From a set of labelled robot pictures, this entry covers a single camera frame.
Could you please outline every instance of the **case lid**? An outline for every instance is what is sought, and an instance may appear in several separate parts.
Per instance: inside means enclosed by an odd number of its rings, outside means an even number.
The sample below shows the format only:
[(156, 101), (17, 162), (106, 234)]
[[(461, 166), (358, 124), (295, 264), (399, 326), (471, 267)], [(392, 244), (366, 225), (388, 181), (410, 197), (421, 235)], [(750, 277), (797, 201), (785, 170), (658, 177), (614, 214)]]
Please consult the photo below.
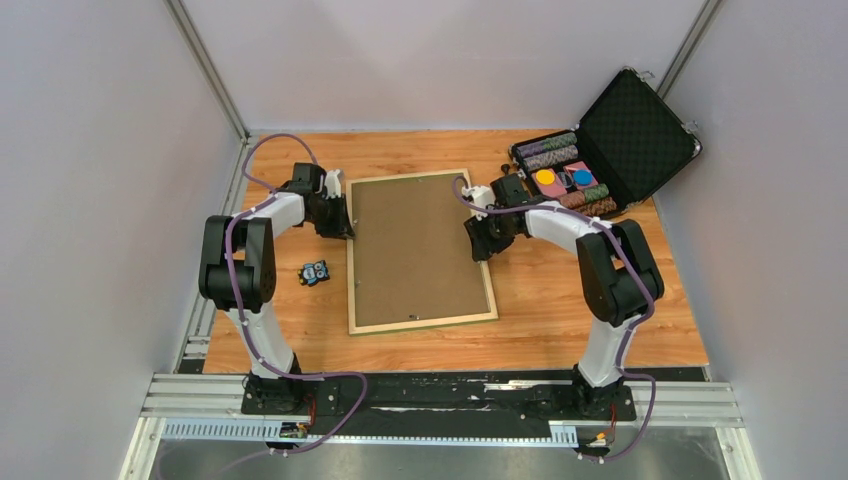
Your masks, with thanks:
[(631, 68), (616, 75), (577, 133), (627, 203), (646, 200), (700, 153), (698, 139)]

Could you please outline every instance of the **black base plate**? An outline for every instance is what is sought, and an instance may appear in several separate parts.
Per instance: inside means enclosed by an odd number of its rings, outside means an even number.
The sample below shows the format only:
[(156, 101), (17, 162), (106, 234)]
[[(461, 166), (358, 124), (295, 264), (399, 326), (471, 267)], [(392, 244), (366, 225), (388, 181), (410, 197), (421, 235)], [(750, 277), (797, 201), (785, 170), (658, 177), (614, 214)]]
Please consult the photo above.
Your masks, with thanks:
[[(570, 384), (540, 384), (522, 390), (490, 390), (486, 384), (510, 380), (570, 380), (570, 371), (375, 373), (366, 374), (368, 394), (357, 412), (338, 432), (341, 435), (546, 438), (549, 420), (609, 421), (610, 410), (595, 416), (577, 412)], [(316, 422), (311, 434), (325, 434), (356, 402), (362, 382), (355, 377), (302, 382), (304, 398), (316, 399)], [(620, 421), (636, 419), (630, 388), (616, 395)], [(288, 405), (288, 410), (280, 405)], [(307, 415), (306, 401), (291, 403), (272, 398), (244, 398), (242, 413)]]

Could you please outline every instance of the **small toy figure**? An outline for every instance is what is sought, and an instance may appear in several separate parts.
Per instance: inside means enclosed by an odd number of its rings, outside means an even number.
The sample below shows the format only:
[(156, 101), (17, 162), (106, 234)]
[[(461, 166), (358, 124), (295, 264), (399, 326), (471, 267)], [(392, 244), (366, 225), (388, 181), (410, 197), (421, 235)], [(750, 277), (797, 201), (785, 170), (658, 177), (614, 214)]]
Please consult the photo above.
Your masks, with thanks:
[(330, 271), (327, 270), (327, 264), (324, 260), (303, 264), (303, 268), (297, 271), (297, 275), (300, 277), (300, 284), (309, 287), (330, 279)]

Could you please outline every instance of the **black carrying case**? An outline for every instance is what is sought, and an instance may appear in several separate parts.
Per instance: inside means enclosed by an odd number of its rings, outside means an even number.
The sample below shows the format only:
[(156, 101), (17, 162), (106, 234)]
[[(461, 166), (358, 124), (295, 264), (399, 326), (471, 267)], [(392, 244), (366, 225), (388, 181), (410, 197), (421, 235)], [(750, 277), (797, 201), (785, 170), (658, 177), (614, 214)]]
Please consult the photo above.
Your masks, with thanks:
[(609, 187), (623, 213), (648, 199), (701, 152), (701, 142), (632, 68), (622, 69), (574, 130), (561, 130), (512, 145), (509, 155), (524, 172), (528, 189), (540, 194), (519, 147), (562, 135), (577, 135), (578, 159), (598, 183)]

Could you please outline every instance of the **yellow round chip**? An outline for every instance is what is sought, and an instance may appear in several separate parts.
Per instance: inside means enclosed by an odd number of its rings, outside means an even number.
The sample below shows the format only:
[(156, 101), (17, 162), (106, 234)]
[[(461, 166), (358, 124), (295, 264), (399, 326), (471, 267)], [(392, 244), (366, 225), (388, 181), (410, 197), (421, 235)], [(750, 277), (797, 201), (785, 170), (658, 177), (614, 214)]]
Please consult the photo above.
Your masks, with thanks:
[(536, 181), (542, 185), (553, 185), (554, 181), (556, 181), (556, 176), (550, 170), (540, 170), (536, 172)]

